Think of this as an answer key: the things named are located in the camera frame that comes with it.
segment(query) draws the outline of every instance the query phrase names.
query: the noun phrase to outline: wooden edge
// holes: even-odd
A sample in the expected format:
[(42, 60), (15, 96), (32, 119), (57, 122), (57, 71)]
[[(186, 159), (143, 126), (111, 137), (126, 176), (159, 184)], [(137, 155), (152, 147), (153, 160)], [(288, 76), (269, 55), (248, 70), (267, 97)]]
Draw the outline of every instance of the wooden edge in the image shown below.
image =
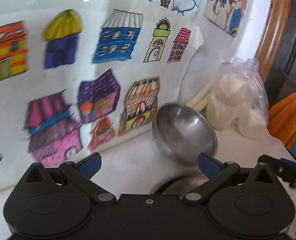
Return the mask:
[(263, 82), (275, 61), (284, 34), (291, 0), (272, 0), (266, 27), (256, 52), (259, 60), (259, 75)]

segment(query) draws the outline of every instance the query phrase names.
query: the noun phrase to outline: pink tiled roof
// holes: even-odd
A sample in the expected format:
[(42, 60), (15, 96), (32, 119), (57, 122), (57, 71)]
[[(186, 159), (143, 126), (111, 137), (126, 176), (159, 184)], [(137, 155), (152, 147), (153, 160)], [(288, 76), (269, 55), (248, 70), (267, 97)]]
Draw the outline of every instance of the pink tiled roof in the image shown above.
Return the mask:
[(181, 28), (180, 32), (178, 33), (177, 37), (175, 38), (174, 43), (183, 43), (188, 44), (189, 37), (191, 31), (186, 28)]

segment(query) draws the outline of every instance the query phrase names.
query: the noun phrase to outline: clear plastic bag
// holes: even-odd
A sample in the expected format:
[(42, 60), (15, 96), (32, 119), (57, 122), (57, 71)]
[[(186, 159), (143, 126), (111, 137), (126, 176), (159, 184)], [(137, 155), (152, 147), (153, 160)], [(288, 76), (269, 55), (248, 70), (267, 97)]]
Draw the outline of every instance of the clear plastic bag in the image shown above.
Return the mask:
[(268, 99), (258, 66), (255, 58), (222, 63), (206, 108), (206, 117), (216, 129), (237, 127), (244, 137), (255, 138), (267, 125)]

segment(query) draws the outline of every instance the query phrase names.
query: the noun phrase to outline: gray striped roof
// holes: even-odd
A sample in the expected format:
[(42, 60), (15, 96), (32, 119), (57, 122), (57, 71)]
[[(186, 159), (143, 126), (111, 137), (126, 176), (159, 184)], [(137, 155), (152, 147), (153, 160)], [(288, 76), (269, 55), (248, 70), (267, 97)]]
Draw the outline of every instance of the gray striped roof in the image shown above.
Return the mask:
[(142, 14), (114, 9), (101, 28), (130, 27), (141, 29), (142, 25)]

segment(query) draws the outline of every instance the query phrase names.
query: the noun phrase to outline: stainless steel bowl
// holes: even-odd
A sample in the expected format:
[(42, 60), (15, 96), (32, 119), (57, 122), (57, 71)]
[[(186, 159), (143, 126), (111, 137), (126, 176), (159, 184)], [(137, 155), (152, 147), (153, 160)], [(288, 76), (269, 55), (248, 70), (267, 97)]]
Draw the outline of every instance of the stainless steel bowl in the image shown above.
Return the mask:
[(217, 137), (208, 121), (178, 103), (165, 104), (157, 110), (152, 134), (162, 153), (187, 164), (197, 164), (200, 153), (212, 155), (217, 150)]

